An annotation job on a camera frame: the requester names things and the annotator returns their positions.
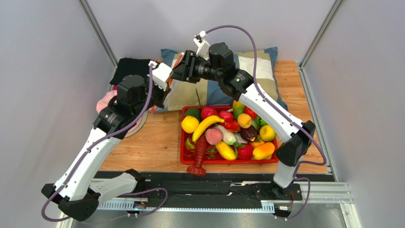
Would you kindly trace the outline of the green orange toy papaya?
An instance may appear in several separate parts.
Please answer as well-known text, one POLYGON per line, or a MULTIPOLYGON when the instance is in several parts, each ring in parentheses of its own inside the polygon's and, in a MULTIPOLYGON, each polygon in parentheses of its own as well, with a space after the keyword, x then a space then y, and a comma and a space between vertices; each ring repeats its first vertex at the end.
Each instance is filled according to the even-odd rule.
POLYGON ((242 104, 240 101, 234 100, 232 103, 232 110, 233 110, 233 116, 234 119, 237 120, 238 117, 244 113, 245 111, 245 105, 242 104))

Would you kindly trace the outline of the pink toy peach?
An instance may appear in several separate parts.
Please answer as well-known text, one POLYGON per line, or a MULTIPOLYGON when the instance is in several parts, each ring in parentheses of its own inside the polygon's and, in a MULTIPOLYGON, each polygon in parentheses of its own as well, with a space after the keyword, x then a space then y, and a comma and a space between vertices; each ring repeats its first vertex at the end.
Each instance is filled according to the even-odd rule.
POLYGON ((222 140, 223 133, 218 128, 211 128, 206 131, 205 138, 208 144, 216 145, 222 140))

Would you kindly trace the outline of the clear orange zip top bag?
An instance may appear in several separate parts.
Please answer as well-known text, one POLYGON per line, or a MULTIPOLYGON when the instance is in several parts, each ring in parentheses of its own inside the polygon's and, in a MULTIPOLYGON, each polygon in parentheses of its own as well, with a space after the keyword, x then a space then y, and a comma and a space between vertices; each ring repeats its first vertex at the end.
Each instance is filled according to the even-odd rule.
MULTIPOLYGON (((176 67, 181 62, 184 54, 185 54, 185 52, 181 52, 180 54, 176 55, 177 58, 174 58, 174 61, 172 62, 172 68, 176 67)), ((151 113, 165 111, 165 110, 168 111, 169 106, 171 105, 171 103, 174 99, 175 88, 179 85, 179 82, 178 81, 175 82, 175 81, 173 81, 173 79, 169 79, 168 85, 169 85, 170 91, 168 92, 166 99, 163 103, 163 108, 160 108, 160 107, 154 105, 152 108, 149 109, 149 111, 151 113)))

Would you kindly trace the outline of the orange yellow toy mango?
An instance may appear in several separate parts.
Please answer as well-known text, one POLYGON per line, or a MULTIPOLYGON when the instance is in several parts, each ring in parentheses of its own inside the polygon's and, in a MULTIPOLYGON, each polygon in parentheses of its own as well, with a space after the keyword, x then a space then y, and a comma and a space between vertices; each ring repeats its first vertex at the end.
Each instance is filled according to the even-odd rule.
POLYGON ((253 160, 267 160, 270 159, 275 152, 275 145, 272 142, 267 142, 256 146, 253 149, 253 160))

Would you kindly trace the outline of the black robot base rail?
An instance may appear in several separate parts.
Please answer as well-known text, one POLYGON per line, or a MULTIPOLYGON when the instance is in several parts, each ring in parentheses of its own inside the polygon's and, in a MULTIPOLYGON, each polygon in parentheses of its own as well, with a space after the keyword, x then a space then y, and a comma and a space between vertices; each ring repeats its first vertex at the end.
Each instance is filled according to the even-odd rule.
POLYGON ((302 203, 339 203, 337 183, 326 174, 300 174, 290 189, 275 189, 272 173, 208 173, 193 176, 186 172, 142 172, 144 190, 158 190, 143 196, 152 209, 164 199, 162 210, 201 212, 289 213, 302 203))

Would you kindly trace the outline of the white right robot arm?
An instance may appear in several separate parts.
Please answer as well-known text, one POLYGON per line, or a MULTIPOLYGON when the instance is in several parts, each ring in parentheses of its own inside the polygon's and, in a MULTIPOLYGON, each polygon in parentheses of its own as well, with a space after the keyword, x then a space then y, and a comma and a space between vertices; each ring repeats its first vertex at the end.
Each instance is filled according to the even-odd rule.
POLYGON ((272 187, 285 194, 292 186, 300 161, 311 145, 315 124, 302 122, 274 101, 257 81, 257 52, 253 52, 253 72, 239 68, 233 59, 233 52, 225 43, 212 44, 206 53, 187 50, 173 67, 173 78, 178 81, 198 83, 201 79, 218 82, 220 89, 236 101, 249 107, 259 115, 283 144, 275 151, 278 169, 274 174, 272 187))

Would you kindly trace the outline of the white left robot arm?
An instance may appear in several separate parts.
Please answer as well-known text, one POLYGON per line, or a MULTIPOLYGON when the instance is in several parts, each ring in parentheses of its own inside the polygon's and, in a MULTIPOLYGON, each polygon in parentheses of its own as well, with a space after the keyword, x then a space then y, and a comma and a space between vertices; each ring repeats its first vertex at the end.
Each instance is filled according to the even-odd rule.
POLYGON ((133 169, 99 184, 92 184, 92 179, 144 113, 164 102, 169 78, 169 73, 124 77, 117 86, 116 96, 99 112, 87 142, 74 162, 58 181, 42 188, 46 205, 54 202, 65 219, 85 221, 100 204, 139 190, 144 177, 133 169))

